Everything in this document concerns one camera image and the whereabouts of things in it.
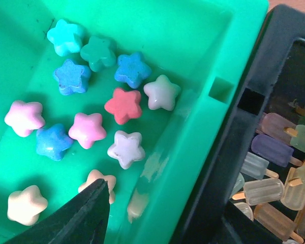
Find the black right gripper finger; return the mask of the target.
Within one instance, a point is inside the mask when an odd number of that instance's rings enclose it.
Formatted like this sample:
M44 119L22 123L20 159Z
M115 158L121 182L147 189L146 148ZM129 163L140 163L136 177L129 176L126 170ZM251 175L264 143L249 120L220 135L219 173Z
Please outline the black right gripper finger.
M52 215L6 243L104 243L108 218L108 184L97 179Z

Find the pink star candy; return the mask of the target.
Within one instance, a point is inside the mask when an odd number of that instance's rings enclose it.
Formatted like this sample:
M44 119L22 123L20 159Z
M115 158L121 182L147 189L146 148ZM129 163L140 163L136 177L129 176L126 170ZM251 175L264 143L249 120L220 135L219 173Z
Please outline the pink star candy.
M100 113L77 113L68 131L69 137L77 140L84 149L89 149L96 141L105 139L106 130L102 126L103 117Z
M34 130L45 126L40 102L16 100L12 103L4 122L20 137L29 136Z

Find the green plastic bin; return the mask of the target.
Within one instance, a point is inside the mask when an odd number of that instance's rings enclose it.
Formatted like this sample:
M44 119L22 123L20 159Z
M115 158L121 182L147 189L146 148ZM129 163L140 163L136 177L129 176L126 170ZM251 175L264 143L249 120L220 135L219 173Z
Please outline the green plastic bin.
M89 172L116 177L106 243L168 243L230 107L268 1L0 1L0 243L26 227L7 218L8 197L37 185L48 200L43 221L76 196ZM118 125L104 104L117 87L116 67L93 73L88 91L64 96L53 72L65 61L47 32L64 19L116 42L116 54L141 52L149 81L166 75L181 88L173 111L150 110ZM4 122L16 100L43 105L46 127L69 129L79 113L100 113L107 137L78 142L54 161L36 153ZM116 131L139 132L145 158L122 169L108 156Z

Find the black plastic bin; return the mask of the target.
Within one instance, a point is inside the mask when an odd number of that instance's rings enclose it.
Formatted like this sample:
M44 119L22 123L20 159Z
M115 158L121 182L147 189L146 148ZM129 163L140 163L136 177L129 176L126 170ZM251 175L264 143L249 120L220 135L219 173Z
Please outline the black plastic bin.
M171 243L280 243L229 202L258 122L273 97L305 105L305 13L283 4L265 18Z

